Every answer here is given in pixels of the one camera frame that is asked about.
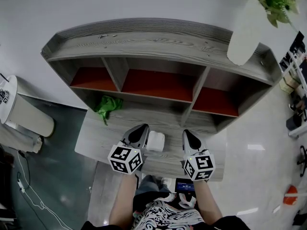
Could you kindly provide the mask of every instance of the white vase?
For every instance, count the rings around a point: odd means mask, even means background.
[[[248,0],[239,14],[232,34],[227,57],[238,66],[244,65],[255,52],[263,24],[267,20],[264,7],[258,0]]]

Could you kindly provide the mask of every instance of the red shelf panel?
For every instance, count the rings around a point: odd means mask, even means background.
[[[238,117],[238,108],[231,93],[202,88],[193,110]]]
[[[181,74],[130,69],[122,91],[192,102],[195,81]]]
[[[117,91],[106,68],[80,68],[71,82],[71,87],[84,89]]]

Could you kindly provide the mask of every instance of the white trash can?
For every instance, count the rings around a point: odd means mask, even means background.
[[[21,125],[41,136],[49,137],[54,131],[54,120],[47,114],[32,106],[17,94],[17,78],[9,76],[8,81],[0,84],[0,89],[10,93],[7,103],[0,104],[0,119],[4,124],[7,121]]]

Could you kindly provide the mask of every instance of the jeans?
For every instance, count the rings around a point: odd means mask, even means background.
[[[135,191],[135,196],[146,192],[164,192],[170,193],[167,186],[161,184],[161,177],[147,175],[141,181],[139,188]]]

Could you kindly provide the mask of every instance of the green cloth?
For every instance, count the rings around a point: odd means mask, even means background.
[[[99,105],[95,108],[95,112],[97,112],[104,120],[105,125],[106,120],[109,118],[109,113],[114,110],[121,109],[123,104],[122,99],[113,98],[111,96],[104,95],[101,99]]]

